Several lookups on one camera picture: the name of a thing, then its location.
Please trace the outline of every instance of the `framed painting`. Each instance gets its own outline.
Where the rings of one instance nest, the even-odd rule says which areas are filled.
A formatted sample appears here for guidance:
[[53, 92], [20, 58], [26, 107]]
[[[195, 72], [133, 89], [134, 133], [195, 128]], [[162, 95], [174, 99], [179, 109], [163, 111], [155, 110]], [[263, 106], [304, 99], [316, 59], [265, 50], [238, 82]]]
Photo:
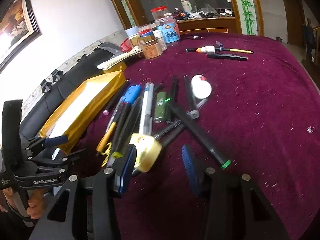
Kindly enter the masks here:
[[0, 22], [0, 73], [39, 34], [30, 0], [15, 0]]

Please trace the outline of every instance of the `green marker cap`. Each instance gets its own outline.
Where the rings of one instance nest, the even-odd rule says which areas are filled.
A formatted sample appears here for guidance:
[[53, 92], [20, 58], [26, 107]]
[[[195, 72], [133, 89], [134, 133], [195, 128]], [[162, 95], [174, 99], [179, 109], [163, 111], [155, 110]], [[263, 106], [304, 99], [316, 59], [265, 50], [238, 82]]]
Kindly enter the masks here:
[[229, 165], [231, 164], [231, 160], [228, 160], [225, 164], [223, 164], [222, 166], [221, 166], [221, 169], [225, 169], [226, 167], [228, 167]]

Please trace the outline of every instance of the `maroon tablecloth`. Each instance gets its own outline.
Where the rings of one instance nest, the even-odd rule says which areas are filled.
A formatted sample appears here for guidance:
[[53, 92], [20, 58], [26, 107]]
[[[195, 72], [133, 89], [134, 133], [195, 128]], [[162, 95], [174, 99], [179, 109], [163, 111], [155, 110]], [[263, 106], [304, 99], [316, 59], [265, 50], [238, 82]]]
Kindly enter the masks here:
[[[229, 172], [250, 174], [285, 224], [298, 239], [320, 206], [320, 96], [303, 67], [279, 42], [269, 38], [208, 33], [204, 39], [184, 35], [168, 45], [157, 59], [141, 59], [125, 70], [132, 84], [145, 78], [164, 83], [169, 91], [173, 75], [180, 78], [179, 104], [188, 109], [182, 77], [204, 75], [212, 85], [209, 102], [198, 123], [218, 149], [229, 156]], [[248, 62], [207, 59], [186, 53], [187, 48], [215, 45], [248, 49]], [[108, 117], [93, 121], [80, 140], [91, 158]], [[116, 202], [123, 240], [199, 239], [207, 203], [193, 195], [181, 159], [181, 147], [190, 144], [196, 156], [213, 167], [215, 161], [184, 131], [161, 152], [153, 168], [131, 180], [129, 192]]]

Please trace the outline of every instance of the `wooden railing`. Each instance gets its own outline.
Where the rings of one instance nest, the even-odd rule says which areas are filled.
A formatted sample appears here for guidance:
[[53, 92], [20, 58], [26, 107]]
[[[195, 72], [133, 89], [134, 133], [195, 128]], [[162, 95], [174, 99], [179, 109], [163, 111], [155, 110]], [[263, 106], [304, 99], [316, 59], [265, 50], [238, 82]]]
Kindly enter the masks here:
[[315, 64], [319, 65], [319, 45], [320, 45], [320, 26], [313, 28], [313, 31], [316, 32], [316, 55], [315, 55]]

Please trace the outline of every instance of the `metal screw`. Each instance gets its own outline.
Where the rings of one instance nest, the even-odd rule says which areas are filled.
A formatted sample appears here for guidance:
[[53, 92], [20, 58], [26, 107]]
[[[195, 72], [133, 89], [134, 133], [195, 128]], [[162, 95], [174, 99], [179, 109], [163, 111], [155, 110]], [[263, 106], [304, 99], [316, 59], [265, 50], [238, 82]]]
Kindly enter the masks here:
[[69, 177], [69, 180], [70, 181], [76, 181], [78, 179], [78, 176], [77, 175], [71, 175], [70, 177]]
[[245, 181], [249, 181], [251, 179], [251, 177], [248, 174], [243, 174], [242, 175], [242, 179], [245, 180]]
[[111, 174], [113, 172], [113, 169], [112, 168], [105, 168], [103, 172], [104, 172], [104, 174]]
[[209, 174], [214, 174], [216, 172], [216, 170], [214, 168], [207, 168], [207, 173]]

